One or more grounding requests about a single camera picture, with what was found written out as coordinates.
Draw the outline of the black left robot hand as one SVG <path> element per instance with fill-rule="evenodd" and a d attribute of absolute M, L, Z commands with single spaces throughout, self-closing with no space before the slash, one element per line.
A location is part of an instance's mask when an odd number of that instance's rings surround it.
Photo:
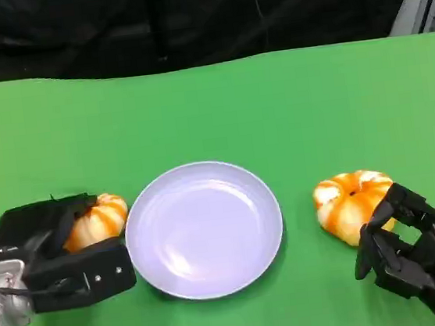
<path fill-rule="evenodd" d="M 81 193 L 6 210 L 0 216 L 0 261 L 31 263 L 64 256 L 75 221 L 96 201 L 96 195 Z"/>

